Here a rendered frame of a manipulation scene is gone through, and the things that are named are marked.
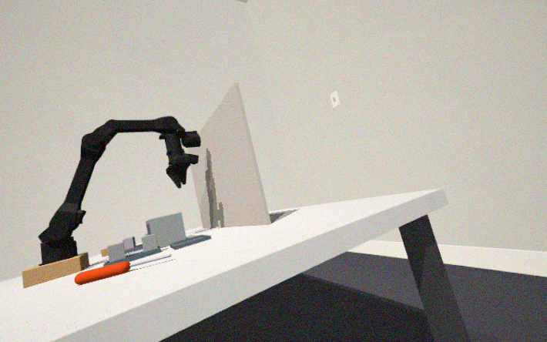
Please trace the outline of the beige flat panel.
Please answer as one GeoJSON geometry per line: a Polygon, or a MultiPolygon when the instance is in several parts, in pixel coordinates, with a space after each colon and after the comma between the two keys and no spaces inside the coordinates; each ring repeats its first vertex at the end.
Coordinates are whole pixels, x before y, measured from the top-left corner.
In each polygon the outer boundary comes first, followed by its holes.
{"type": "Polygon", "coordinates": [[[271,224],[238,82],[199,135],[188,154],[203,228],[271,224]]]}

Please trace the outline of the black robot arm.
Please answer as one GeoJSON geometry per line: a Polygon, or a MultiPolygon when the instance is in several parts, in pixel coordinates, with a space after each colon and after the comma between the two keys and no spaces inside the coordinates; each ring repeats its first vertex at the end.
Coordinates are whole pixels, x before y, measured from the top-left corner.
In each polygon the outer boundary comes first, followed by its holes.
{"type": "Polygon", "coordinates": [[[82,219],[86,214],[85,210],[81,210],[86,188],[95,164],[106,151],[106,145],[118,132],[160,133],[159,139],[165,139],[167,149],[174,146],[201,146],[201,138],[197,131],[185,132],[172,116],[137,120],[110,119],[92,133],[85,134],[82,137],[81,158],[67,197],[54,213],[49,226],[38,236],[42,242],[42,263],[39,266],[78,256],[77,244],[72,233],[80,223],[83,223],[82,219]]]}

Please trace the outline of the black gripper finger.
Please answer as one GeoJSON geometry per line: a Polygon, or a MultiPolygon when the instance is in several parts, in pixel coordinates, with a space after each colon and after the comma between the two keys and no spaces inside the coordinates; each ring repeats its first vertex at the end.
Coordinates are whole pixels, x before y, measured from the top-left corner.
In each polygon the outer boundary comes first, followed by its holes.
{"type": "Polygon", "coordinates": [[[186,184],[187,169],[190,167],[190,165],[191,164],[173,166],[175,173],[177,174],[178,178],[180,179],[180,182],[183,185],[186,184]]]}
{"type": "Polygon", "coordinates": [[[178,178],[176,173],[168,173],[167,175],[175,183],[175,185],[178,189],[181,188],[181,182],[180,182],[180,179],[178,178]]]}

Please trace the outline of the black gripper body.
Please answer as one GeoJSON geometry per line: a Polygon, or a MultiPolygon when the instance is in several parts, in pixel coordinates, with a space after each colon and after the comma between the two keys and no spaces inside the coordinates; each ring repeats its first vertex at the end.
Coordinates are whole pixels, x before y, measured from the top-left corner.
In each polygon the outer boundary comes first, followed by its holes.
{"type": "Polygon", "coordinates": [[[190,156],[183,156],[182,152],[183,149],[180,146],[174,146],[166,149],[169,162],[168,167],[166,169],[166,174],[168,173],[174,173],[173,166],[176,165],[183,165],[183,164],[191,164],[192,160],[190,156]]]}

